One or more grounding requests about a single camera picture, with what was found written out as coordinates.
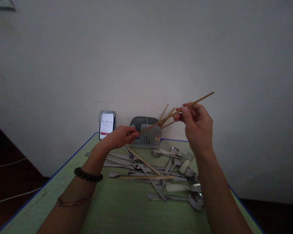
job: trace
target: bracelet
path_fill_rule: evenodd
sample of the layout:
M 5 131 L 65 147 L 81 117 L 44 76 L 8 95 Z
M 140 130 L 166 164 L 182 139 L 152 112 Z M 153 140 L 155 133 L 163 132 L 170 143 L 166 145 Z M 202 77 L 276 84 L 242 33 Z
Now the bracelet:
M 103 180 L 102 174 L 100 174 L 99 176 L 89 175 L 89 174 L 83 172 L 81 167 L 77 167 L 74 170 L 74 173 L 76 176 L 80 177 L 81 179 L 86 179 L 86 180 L 90 180 L 93 182 L 100 182 L 101 180 Z
M 89 200 L 90 197 L 92 197 L 94 191 L 90 194 L 89 197 L 87 198 L 84 198 L 84 199 L 81 199 L 77 202 L 74 202 L 74 203 L 63 203 L 61 197 L 58 198 L 58 206 L 71 206 L 71 205 L 81 205 L 82 203 L 85 203 L 86 201 Z

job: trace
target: blue table edge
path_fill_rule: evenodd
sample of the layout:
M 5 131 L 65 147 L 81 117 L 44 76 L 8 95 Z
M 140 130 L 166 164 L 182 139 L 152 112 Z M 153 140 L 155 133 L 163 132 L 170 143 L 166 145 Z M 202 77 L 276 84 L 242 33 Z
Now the blue table edge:
M 63 164 L 63 166 L 60 167 L 60 169 L 58 169 L 58 171 L 27 201 L 25 202 L 25 204 L 0 228 L 0 232 L 9 224 L 9 222 L 11 222 L 12 219 L 14 219 L 14 217 L 44 188 L 44 186 L 46 186 L 47 183 L 49 183 L 50 180 L 52 180 L 52 178 L 85 146 L 85 144 L 87 144 L 93 137 L 94 135 L 96 135 L 99 132 L 96 132 L 95 134 L 92 135 L 92 137 L 89 138 L 89 140 L 87 140 L 82 147 L 79 148 L 79 150 L 76 151 L 76 153 L 73 154 L 72 157 L 70 157 L 66 163 Z M 172 140 L 172 139 L 161 139 L 161 142 L 163 140 L 171 140 L 171 141 L 181 141 L 181 142 L 188 142 L 188 141 L 183 141 L 183 140 Z M 249 216 L 252 218 L 252 220 L 256 223 L 256 225 L 258 226 L 258 228 L 261 230 L 261 232 L 263 234 L 265 234 L 264 230 L 259 226 L 259 224 L 256 222 L 256 220 L 254 219 L 254 217 L 251 215 L 251 213 L 248 211 L 248 209 L 245 207 L 245 205 L 242 203 L 242 201 L 240 200 L 240 198 L 237 196 L 237 194 L 233 191 L 233 189 L 230 187 L 231 191 L 233 192 L 233 194 L 236 196 L 236 198 L 239 200 L 239 202 L 242 204 L 242 206 L 244 207 L 244 209 L 247 211 L 247 213 L 249 214 Z

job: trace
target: copper bangle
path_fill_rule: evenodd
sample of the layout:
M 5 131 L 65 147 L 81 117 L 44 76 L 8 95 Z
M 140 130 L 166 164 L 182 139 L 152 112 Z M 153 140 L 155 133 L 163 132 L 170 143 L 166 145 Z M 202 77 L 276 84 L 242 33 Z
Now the copper bangle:
M 58 206 L 81 205 L 82 203 L 85 203 L 86 201 L 88 201 L 89 198 L 92 197 L 93 193 L 91 193 L 89 197 L 84 198 L 84 199 L 81 199 L 81 200 L 79 200 L 79 201 L 77 201 L 77 202 L 74 202 L 74 203 L 63 203 L 61 197 L 59 197 L 59 198 L 58 198 Z

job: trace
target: hand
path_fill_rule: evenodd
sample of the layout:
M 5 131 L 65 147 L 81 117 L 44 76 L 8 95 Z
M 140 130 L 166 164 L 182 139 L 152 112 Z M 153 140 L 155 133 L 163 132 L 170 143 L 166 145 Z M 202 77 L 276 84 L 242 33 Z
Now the hand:
M 194 153 L 203 154 L 213 150 L 213 120 L 204 106 L 194 104 L 190 108 L 185 107 L 189 104 L 191 102 L 183 104 L 184 107 L 176 108 L 177 111 L 182 109 L 182 114 L 173 116 L 173 119 L 186 124 L 186 137 L 190 148 Z
M 135 137 L 139 137 L 139 133 L 137 133 L 134 127 L 119 126 L 104 137 L 100 143 L 104 144 L 111 151 L 123 147 L 127 143 L 131 144 Z

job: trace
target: person's left hand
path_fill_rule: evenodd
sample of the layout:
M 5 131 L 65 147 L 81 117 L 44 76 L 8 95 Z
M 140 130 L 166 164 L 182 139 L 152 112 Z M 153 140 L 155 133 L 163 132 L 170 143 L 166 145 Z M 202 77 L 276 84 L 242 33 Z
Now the person's left hand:
M 114 150 L 123 147 L 127 143 L 130 145 L 136 137 L 139 137 L 139 133 L 134 127 L 119 126 L 104 137 L 101 143 L 105 144 L 110 150 Z

